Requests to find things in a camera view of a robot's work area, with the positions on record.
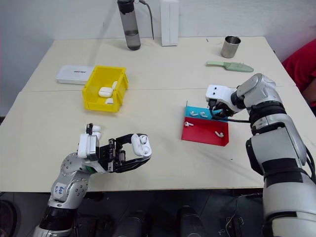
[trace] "red shirt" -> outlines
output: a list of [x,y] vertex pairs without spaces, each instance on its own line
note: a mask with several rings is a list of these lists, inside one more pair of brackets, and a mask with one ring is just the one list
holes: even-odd
[[300,92],[304,91],[316,78],[316,39],[297,50],[282,64]]

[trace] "white wall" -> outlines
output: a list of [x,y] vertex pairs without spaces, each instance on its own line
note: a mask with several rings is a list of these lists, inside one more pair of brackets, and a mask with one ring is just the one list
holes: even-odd
[[[160,1],[147,2],[159,37]],[[316,0],[179,2],[181,37],[266,36],[280,60],[316,38]],[[140,35],[150,37],[147,8],[140,3],[135,7]],[[116,0],[0,0],[0,30],[1,116],[54,39],[124,37]]]

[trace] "sticker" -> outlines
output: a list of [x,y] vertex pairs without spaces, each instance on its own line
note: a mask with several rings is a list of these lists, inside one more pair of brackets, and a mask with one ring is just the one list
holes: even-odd
[[66,184],[56,183],[54,196],[56,198],[61,198],[64,195],[65,187],[66,187]]

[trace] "green scraper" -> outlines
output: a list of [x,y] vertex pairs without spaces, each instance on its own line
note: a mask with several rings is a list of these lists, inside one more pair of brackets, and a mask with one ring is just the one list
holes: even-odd
[[224,62],[215,62],[215,61],[207,61],[207,66],[221,66],[224,67],[228,71],[236,71],[236,72],[243,72],[243,73],[251,73],[253,72],[253,68],[247,66],[243,63],[224,63]]

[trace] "yellow plastic bin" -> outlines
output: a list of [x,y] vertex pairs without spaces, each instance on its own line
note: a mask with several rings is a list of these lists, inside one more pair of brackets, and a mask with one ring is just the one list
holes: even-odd
[[[117,112],[123,104],[123,98],[128,89],[126,68],[95,66],[94,70],[82,90],[83,105],[87,110]],[[99,96],[101,87],[112,87],[118,81],[111,98],[113,104],[105,104],[107,98]]]

